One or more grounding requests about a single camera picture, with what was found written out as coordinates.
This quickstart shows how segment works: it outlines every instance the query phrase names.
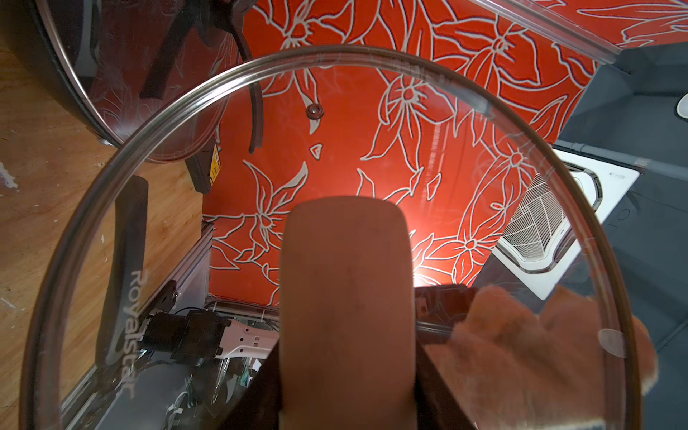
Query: red wallpaper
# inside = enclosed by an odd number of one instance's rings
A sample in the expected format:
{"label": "red wallpaper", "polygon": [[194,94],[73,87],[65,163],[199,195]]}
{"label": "red wallpaper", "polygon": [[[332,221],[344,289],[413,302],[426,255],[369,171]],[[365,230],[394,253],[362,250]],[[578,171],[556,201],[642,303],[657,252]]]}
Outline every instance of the red wallpaper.
{"label": "red wallpaper", "polygon": [[[261,0],[246,15],[255,55],[322,43],[378,45],[459,71],[549,142],[595,64],[468,0]],[[211,293],[279,303],[284,219],[298,202],[367,195],[401,207],[416,285],[470,284],[535,174],[509,139],[442,92],[376,69],[312,68],[263,82],[264,146],[248,154],[248,93],[230,100],[222,171],[204,201],[215,222]],[[325,115],[308,120],[305,106]]]}
{"label": "red wallpaper", "polygon": [[534,1],[621,48],[688,41],[684,0]]}

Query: warning sticker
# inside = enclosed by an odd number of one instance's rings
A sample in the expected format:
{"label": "warning sticker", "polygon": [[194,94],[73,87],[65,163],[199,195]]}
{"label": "warning sticker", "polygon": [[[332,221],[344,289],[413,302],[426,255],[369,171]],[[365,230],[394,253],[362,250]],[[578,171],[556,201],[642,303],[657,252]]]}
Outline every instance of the warning sticker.
{"label": "warning sticker", "polygon": [[219,170],[222,166],[220,166],[219,163],[219,153],[217,152],[217,145],[215,145],[215,148],[213,149],[213,161],[211,162],[211,185],[215,183],[215,178],[217,178],[217,174],[219,173]]}

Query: screw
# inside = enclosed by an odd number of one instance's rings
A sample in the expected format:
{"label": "screw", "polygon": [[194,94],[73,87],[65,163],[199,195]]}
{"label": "screw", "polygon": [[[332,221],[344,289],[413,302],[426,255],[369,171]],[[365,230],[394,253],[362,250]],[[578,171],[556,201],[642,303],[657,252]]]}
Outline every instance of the screw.
{"label": "screw", "polygon": [[319,120],[325,115],[325,110],[320,103],[313,103],[305,108],[305,115],[311,120]]}

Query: gray pipe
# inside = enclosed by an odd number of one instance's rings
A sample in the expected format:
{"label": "gray pipe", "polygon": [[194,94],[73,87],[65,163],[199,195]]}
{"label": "gray pipe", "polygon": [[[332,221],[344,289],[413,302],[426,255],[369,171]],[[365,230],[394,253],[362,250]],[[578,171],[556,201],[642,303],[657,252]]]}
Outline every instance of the gray pipe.
{"label": "gray pipe", "polygon": [[605,158],[606,160],[616,161],[621,164],[636,167],[642,171],[659,173],[670,178],[680,179],[688,182],[688,168],[676,166],[675,164],[664,163],[661,161],[650,160],[649,158],[636,157],[635,155],[623,152],[611,151],[609,149],[591,147],[584,143],[571,143],[565,140],[557,140],[555,148],[560,147],[568,152],[579,155],[593,155],[594,157]]}

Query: wooden table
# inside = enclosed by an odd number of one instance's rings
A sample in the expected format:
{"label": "wooden table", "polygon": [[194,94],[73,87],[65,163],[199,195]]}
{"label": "wooden table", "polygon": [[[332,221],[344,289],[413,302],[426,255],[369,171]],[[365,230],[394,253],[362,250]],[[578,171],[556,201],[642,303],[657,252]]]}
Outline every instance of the wooden table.
{"label": "wooden table", "polygon": [[[0,429],[17,427],[25,338],[53,249],[113,153],[38,86],[0,39],[0,162],[17,186],[8,188],[0,180]],[[144,267],[150,293],[199,239],[202,195],[194,191],[184,163],[145,164],[138,175],[149,181]],[[94,238],[74,295],[63,396],[93,364],[113,231],[110,213]]]}

